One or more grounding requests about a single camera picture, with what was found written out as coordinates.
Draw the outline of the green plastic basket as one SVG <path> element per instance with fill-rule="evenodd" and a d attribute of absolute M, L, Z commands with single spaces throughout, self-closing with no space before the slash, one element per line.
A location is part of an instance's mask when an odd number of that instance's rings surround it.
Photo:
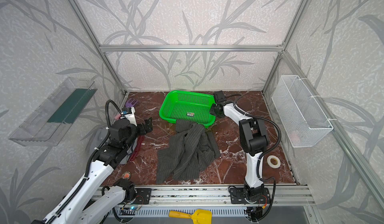
<path fill-rule="evenodd" d="M 177 120 L 187 120 L 208 128 L 216 121 L 216 117 L 210 114 L 213 104 L 213 95 L 174 90 L 166 95 L 159 116 L 171 124 Z"/>

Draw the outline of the dark grey striped shirt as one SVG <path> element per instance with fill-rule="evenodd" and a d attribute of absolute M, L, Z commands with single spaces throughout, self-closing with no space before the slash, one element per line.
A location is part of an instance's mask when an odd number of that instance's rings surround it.
<path fill-rule="evenodd" d="M 176 134 L 169 139 L 169 146 L 157 152 L 156 184 L 169 177 L 175 181 L 197 179 L 214 160 L 221 157 L 219 146 L 212 132 L 204 125 L 177 120 Z"/>

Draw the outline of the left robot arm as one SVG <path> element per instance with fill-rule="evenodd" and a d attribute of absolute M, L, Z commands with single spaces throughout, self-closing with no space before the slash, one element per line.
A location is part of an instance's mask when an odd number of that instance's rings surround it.
<path fill-rule="evenodd" d="M 104 145 L 95 150 L 87 162 L 85 174 L 72 190 L 43 220 L 34 220 L 32 223 L 96 224 L 115 206 L 134 202 L 137 197 L 134 183 L 119 179 L 97 201 L 87 206 L 94 193 L 126 153 L 126 149 L 116 149 L 111 145 Z"/>

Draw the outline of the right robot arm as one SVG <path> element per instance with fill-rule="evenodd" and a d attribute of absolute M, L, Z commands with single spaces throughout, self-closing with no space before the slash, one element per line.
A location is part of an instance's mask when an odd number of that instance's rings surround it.
<path fill-rule="evenodd" d="M 210 114 L 228 117 L 239 126 L 240 143 L 246 153 L 247 173 L 245 176 L 243 195 L 237 195 L 253 204 L 259 200 L 268 202 L 269 191 L 261 181 L 263 170 L 263 154 L 270 142 L 263 120 L 251 117 L 234 103 L 212 104 Z"/>

